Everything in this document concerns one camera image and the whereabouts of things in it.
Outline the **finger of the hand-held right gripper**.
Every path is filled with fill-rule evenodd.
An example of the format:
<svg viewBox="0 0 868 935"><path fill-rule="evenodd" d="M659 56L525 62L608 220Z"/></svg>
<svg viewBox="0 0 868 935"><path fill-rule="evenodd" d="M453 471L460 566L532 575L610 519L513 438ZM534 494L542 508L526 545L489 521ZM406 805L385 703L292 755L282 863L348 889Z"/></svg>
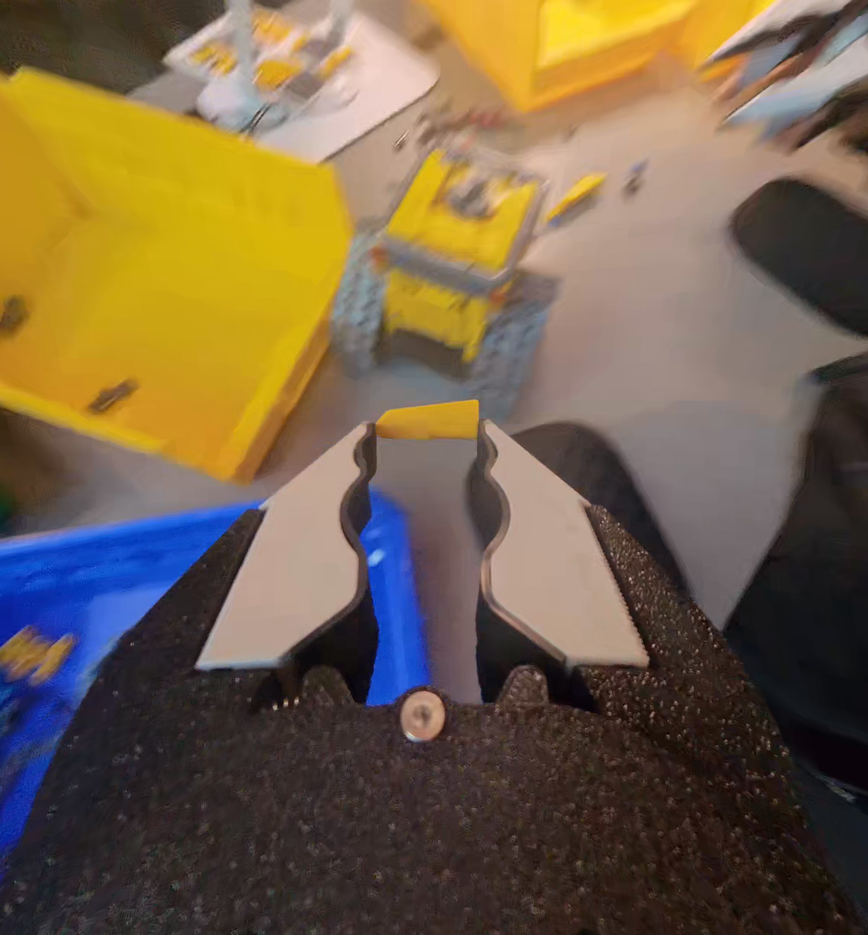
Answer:
<svg viewBox="0 0 868 935"><path fill-rule="evenodd" d="M723 87L716 98L716 131L752 127L764 140L809 144L830 131L848 144L868 141L868 66L834 59L798 69L788 59L766 75Z"/></svg>
<svg viewBox="0 0 868 935"><path fill-rule="evenodd" d="M837 61L858 46L868 49L868 1L789 1L793 14L775 34L749 42L741 53L783 47L782 58L810 53L815 64Z"/></svg>

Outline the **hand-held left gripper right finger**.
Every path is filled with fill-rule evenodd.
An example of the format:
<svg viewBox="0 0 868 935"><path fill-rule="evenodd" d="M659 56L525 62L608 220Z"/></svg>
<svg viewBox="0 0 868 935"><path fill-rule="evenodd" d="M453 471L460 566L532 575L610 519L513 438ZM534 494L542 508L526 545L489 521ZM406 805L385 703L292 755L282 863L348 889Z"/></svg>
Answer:
<svg viewBox="0 0 868 935"><path fill-rule="evenodd" d="M480 423L471 518L485 609L564 672L643 670L649 656L590 503L495 423Z"/></svg>

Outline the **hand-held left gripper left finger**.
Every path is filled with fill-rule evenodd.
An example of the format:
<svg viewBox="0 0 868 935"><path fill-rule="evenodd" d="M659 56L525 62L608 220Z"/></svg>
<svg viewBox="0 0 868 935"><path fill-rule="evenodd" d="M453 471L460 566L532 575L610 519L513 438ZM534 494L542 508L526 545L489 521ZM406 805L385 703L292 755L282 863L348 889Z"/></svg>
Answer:
<svg viewBox="0 0 868 935"><path fill-rule="evenodd" d="M275 668L357 612L372 479L373 426L358 425L264 501L200 672Z"/></svg>

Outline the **yellow wedge panel piece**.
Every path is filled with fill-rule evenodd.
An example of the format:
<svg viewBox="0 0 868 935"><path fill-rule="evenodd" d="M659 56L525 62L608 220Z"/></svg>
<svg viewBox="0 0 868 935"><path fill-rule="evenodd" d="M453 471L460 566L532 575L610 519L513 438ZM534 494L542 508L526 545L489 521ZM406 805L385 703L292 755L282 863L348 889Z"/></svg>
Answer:
<svg viewBox="0 0 868 935"><path fill-rule="evenodd" d="M479 425L474 399L391 409L374 423L379 438L395 440L476 439Z"/></svg>

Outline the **yellow beam assembly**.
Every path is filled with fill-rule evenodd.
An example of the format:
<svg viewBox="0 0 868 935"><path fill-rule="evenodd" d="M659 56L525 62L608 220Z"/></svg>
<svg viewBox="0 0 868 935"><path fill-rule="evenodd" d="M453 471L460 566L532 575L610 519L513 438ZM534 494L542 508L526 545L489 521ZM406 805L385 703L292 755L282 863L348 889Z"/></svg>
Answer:
<svg viewBox="0 0 868 935"><path fill-rule="evenodd" d="M590 206L604 189L607 180L608 174L602 172L580 177L548 211L545 223L549 225L562 224L575 212Z"/></svg>

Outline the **yellow tracked toy robot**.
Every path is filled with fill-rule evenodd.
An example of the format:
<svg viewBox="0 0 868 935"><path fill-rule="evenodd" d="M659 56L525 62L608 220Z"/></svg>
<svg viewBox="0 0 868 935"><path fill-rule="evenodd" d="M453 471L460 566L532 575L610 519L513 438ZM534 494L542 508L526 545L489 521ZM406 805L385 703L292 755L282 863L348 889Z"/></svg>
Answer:
<svg viewBox="0 0 868 935"><path fill-rule="evenodd" d="M559 292L524 265L549 191L497 151L426 147L388 213L351 243L331 313L345 372L370 373L408 337L451 356L485 417L508 420Z"/></svg>

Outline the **blue plastic bin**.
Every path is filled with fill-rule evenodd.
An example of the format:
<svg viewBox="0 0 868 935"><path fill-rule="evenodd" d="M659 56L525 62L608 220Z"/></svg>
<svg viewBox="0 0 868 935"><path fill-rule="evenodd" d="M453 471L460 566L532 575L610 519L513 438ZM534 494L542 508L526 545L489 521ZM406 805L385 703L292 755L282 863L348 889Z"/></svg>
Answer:
<svg viewBox="0 0 868 935"><path fill-rule="evenodd" d="M368 504L330 656L209 671L276 503L0 542L0 933L519 922L471 868L482 723L432 687L406 520Z"/></svg>

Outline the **large yellow plastic bin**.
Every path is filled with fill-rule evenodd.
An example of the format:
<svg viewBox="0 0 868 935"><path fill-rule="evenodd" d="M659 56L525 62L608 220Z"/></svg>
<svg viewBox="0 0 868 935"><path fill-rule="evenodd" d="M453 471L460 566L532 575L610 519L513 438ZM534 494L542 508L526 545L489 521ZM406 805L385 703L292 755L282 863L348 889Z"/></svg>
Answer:
<svg viewBox="0 0 868 935"><path fill-rule="evenodd" d="M351 237L328 165L0 72L0 313L29 309L0 336L0 408L249 483L327 350Z"/></svg>

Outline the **pile of small building parts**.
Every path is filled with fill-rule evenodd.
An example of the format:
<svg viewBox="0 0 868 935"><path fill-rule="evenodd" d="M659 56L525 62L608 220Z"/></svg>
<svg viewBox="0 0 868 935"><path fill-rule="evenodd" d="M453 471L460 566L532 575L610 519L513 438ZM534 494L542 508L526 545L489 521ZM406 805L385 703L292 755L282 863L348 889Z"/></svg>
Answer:
<svg viewBox="0 0 868 935"><path fill-rule="evenodd" d="M513 123L510 111L504 107L470 107L454 111L451 105L422 112L413 124L395 139L394 152L402 152L408 146L416 149L438 146L457 134L494 132Z"/></svg>

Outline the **white stand base with leaflet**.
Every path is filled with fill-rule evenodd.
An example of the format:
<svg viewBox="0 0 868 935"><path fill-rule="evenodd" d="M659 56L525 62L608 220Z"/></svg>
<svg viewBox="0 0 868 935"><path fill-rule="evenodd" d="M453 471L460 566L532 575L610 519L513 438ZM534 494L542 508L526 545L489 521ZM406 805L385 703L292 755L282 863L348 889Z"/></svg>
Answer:
<svg viewBox="0 0 868 935"><path fill-rule="evenodd" d="M174 46L163 59L167 70L198 81L201 89L203 81L183 67L169 65L169 55L179 53L189 39L220 20L225 14L225 4L220 17ZM328 6L329 2L323 17L313 21L303 21L283 9L277 10L305 26L311 26L325 18ZM310 163L321 163L415 104L431 91L439 79L440 70L431 59L358 11L356 6L348 41L353 50L351 63L327 96L321 97L302 115L281 125L257 126L251 134L232 132L212 124L245 136L267 149Z"/></svg>

